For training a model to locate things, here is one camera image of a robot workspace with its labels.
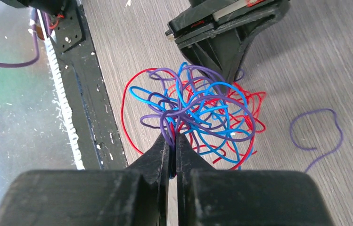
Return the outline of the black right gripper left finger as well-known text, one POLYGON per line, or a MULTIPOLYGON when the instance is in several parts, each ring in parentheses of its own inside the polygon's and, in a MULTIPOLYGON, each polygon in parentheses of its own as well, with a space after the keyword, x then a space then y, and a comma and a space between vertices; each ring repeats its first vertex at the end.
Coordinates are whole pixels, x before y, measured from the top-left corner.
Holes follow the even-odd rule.
POLYGON ((31 170, 0 204, 0 226, 165 226, 170 147, 163 136, 122 170, 31 170))

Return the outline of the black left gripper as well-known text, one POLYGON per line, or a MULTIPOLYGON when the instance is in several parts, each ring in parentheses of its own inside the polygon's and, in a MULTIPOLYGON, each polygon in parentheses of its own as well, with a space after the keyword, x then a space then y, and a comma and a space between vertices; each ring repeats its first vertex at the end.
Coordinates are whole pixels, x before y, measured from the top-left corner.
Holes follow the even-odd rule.
POLYGON ((214 81, 231 84, 256 35, 281 21, 288 0, 191 0, 168 22, 167 38, 181 44, 192 65, 208 68, 214 81))

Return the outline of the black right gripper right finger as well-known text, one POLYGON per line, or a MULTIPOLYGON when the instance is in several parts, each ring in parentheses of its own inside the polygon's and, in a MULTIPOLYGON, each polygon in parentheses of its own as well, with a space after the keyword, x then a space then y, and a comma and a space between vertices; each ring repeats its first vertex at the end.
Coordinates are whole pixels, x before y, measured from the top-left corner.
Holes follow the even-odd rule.
POLYGON ((314 180, 289 170, 219 170, 175 140, 181 226, 331 226, 314 180))

